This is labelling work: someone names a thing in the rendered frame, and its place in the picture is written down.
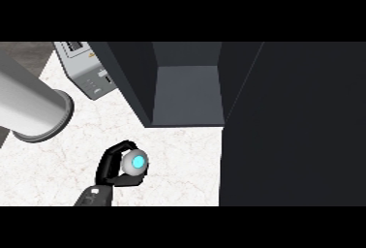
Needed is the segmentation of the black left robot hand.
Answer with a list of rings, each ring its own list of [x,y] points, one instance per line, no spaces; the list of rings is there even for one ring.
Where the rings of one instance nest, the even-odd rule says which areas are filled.
[[[121,157],[134,149],[139,148],[130,140],[124,140],[106,149],[96,170],[95,182],[98,185],[131,187],[142,184],[148,170],[143,174],[131,176],[123,172],[120,164]]]

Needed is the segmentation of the dark grey open cabinet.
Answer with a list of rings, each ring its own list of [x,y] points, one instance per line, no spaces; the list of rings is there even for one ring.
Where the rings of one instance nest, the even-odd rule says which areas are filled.
[[[260,42],[93,42],[90,46],[145,127],[226,124]]]

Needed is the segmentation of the dark grey cabinet door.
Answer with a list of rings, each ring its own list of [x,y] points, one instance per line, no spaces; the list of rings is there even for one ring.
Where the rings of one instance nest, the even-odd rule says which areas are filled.
[[[366,205],[366,43],[267,43],[221,133],[223,205]]]

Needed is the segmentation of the large pale grey cylinder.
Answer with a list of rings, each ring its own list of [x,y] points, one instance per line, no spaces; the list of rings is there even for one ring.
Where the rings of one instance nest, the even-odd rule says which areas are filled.
[[[19,140],[37,143],[65,129],[72,112],[69,94],[52,89],[0,50],[0,126]]]

